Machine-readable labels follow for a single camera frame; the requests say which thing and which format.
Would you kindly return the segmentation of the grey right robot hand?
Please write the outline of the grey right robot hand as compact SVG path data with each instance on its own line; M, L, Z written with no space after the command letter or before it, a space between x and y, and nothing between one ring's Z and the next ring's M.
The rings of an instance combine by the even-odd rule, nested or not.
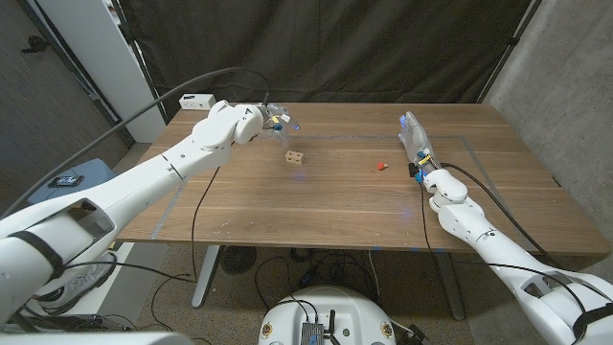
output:
M430 140L415 115L407 111L399 118L399 121L400 133L398 139L404 146L409 161L418 164L428 155L434 158Z

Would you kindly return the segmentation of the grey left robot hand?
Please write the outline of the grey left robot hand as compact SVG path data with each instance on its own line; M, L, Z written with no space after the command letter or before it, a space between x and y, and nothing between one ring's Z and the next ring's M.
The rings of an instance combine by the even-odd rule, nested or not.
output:
M289 110L275 103L268 103L262 107L263 127L262 131L269 137L278 140L284 147L289 144L289 133L300 129L297 119L290 114Z

